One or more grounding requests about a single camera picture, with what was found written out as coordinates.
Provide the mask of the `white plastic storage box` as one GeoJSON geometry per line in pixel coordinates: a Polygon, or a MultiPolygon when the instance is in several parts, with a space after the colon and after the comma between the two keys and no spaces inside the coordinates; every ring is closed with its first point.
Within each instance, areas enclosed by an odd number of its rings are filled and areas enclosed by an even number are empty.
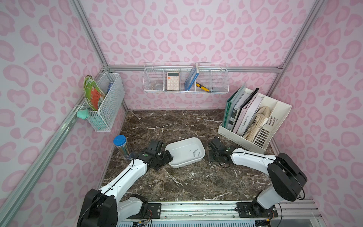
{"type": "Polygon", "coordinates": [[[166,146],[173,157],[173,161],[169,163],[172,168],[181,168],[196,162],[201,161],[206,152],[200,139],[193,137],[166,146]],[[193,156],[193,152],[198,150],[200,152],[198,157],[193,156]]]}

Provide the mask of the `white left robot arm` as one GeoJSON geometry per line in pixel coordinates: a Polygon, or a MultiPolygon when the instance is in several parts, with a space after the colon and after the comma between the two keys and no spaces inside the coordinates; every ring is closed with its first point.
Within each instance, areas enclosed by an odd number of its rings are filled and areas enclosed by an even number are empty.
{"type": "Polygon", "coordinates": [[[88,191],[76,226],[115,227],[128,218],[140,219],[142,224],[150,222],[153,214],[145,197],[133,194],[125,201],[122,197],[148,170],[158,171],[173,161],[170,152],[162,147],[161,141],[152,140],[110,183],[88,191]]]}

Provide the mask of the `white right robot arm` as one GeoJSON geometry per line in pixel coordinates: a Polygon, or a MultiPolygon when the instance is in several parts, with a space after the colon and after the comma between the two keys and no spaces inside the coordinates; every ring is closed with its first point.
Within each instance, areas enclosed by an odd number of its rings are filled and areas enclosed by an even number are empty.
{"type": "Polygon", "coordinates": [[[209,142],[209,149],[214,162],[249,167],[270,177],[272,185],[251,202],[250,208],[257,215],[260,216],[281,201],[304,199],[300,193],[304,193],[307,176],[287,154],[263,155],[243,148],[226,147],[218,137],[209,142]]]}

